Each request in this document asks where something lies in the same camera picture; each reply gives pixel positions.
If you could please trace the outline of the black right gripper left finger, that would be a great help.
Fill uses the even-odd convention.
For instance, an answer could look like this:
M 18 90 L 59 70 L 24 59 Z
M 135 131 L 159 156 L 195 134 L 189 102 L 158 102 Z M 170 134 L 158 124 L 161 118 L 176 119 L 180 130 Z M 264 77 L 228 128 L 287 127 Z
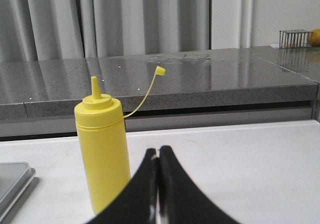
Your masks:
M 140 166 L 121 193 L 90 224 L 155 224 L 157 220 L 159 159 L 154 148 L 145 151 Z

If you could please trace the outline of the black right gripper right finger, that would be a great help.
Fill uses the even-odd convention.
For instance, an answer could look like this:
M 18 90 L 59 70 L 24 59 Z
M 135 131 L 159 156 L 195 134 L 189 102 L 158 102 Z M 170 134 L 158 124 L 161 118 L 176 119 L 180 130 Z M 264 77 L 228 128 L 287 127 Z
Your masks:
M 159 150 L 159 212 L 162 224 L 237 224 L 193 182 L 173 149 Z

